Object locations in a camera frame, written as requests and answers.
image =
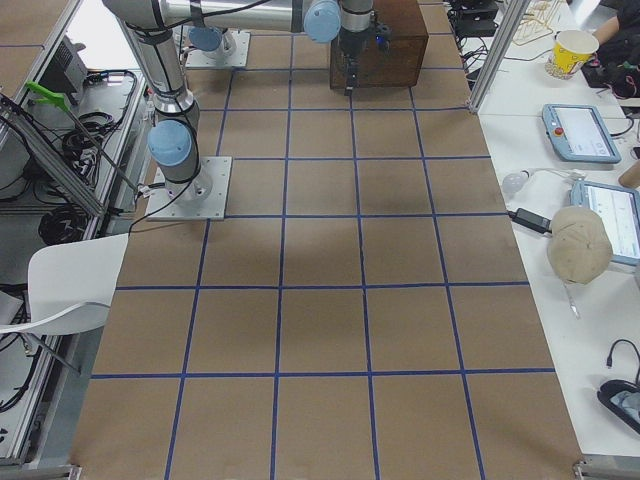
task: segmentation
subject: beige hat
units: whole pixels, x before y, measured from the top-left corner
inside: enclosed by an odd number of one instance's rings
[[[586,207],[566,207],[551,220],[549,263],[565,282],[589,283],[607,269],[613,249],[600,215]]]

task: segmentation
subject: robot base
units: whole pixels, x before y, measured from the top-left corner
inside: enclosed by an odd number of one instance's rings
[[[232,31],[231,35],[236,42],[235,51],[229,56],[221,55],[219,58],[207,57],[202,50],[189,52],[186,67],[189,70],[200,69],[224,69],[231,67],[246,67],[249,56],[249,32]]]
[[[180,199],[158,213],[149,217],[150,221],[178,221],[178,220],[224,220],[224,211],[227,206],[227,194],[229,192],[229,179],[231,178],[231,157],[201,157],[201,168],[211,176],[213,187],[209,195],[202,200],[180,202]],[[155,183],[163,183],[164,175],[158,168],[153,180]],[[164,188],[151,191],[147,204],[147,215],[162,208],[171,201]]]

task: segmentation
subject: tablet screen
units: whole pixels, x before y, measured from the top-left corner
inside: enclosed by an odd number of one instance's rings
[[[574,155],[611,156],[607,141],[591,110],[556,107],[555,111]]]
[[[613,254],[640,258],[638,213],[628,192],[585,185],[589,208],[602,217]]]

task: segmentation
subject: blue framed tablet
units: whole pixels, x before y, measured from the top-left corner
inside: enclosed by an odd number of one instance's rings
[[[596,107],[542,107],[542,121],[558,156],[567,162],[618,163],[622,160]]]
[[[600,215],[613,247],[613,261],[640,261],[640,194],[637,190],[578,180],[571,189],[571,205],[588,207]]]

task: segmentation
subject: yellow cup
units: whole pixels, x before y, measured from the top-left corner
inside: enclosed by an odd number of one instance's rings
[[[599,46],[598,40],[590,33],[581,30],[560,32],[545,70],[553,77],[567,80],[582,68]]]

